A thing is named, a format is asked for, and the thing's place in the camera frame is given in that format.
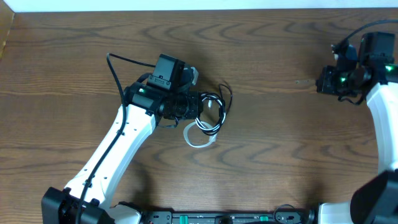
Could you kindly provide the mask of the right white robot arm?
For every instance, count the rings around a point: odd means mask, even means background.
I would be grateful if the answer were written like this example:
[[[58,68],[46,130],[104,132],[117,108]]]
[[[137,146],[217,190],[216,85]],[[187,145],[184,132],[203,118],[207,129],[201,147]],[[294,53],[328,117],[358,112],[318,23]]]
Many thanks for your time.
[[[332,47],[336,65],[325,66],[315,82],[318,93],[338,101],[366,103],[374,123],[378,174],[347,202],[323,203],[318,223],[397,223],[397,64],[395,35],[369,32],[356,50],[343,40]]]

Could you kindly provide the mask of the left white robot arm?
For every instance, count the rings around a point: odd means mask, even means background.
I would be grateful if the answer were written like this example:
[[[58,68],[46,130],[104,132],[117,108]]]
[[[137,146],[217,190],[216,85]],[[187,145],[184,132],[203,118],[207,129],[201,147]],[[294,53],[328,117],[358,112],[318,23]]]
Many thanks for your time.
[[[49,188],[41,201],[44,223],[139,223],[141,213],[111,202],[142,143],[159,121],[195,119],[203,105],[196,91],[195,67],[161,54],[153,72],[120,88],[121,106],[108,133],[81,171],[63,190]]]

